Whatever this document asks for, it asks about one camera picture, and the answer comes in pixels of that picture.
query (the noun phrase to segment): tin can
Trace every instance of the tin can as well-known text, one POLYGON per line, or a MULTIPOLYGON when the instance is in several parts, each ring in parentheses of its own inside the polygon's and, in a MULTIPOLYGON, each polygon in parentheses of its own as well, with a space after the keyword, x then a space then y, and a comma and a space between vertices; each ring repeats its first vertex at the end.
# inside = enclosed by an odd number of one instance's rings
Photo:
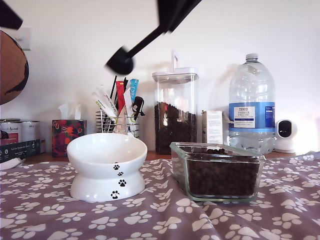
POLYGON ((22 125, 22 142, 40 139, 39 121, 23 121, 22 125))
POLYGON ((22 121, 4 121, 0 122, 0 144, 15 144, 22 142, 22 121))

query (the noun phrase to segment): glass dish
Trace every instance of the glass dish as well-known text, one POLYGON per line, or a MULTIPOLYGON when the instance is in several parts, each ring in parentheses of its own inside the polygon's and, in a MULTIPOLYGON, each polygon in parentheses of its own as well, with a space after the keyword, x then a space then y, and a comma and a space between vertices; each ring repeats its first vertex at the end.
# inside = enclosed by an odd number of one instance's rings
POLYGON ((172 142, 173 176, 194 201, 247 202, 258 194, 265 156, 210 143, 172 142), (207 150, 224 149, 225 154, 207 150))

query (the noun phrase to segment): paw print tablecloth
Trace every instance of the paw print tablecloth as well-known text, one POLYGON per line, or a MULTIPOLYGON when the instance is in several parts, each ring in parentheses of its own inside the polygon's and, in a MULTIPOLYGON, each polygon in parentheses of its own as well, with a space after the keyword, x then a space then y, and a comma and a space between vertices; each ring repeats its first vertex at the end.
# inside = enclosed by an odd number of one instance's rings
POLYGON ((1 172, 0 238, 37 240, 319 240, 320 153, 268 159, 247 203, 190 201, 168 160, 146 161, 145 190, 90 203, 70 197, 67 162, 1 172))

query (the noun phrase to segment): white camera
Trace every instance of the white camera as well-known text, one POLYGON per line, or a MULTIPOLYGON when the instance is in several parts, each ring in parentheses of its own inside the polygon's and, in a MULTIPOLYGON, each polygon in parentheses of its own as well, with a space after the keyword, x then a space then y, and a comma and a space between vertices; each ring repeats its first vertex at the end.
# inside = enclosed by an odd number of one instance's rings
POLYGON ((288 119, 282 119, 275 124, 275 147, 278 153, 292 154, 296 152, 294 137, 298 132, 297 125, 288 119))

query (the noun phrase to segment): utensil holder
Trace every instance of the utensil holder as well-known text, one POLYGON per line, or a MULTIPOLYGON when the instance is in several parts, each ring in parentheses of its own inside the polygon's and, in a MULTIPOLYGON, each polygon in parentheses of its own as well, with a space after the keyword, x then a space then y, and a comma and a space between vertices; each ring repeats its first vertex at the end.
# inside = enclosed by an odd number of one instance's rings
POLYGON ((115 122, 112 122, 109 116, 100 109, 100 111, 95 112, 95 128, 97 133, 131 133, 135 138, 138 136, 138 123, 137 120, 134 120, 135 117, 128 116, 125 112, 124 116, 113 117, 115 122), (124 123, 119 123, 120 119, 125 119, 124 123), (125 130, 114 130, 116 126, 125 126, 125 130))

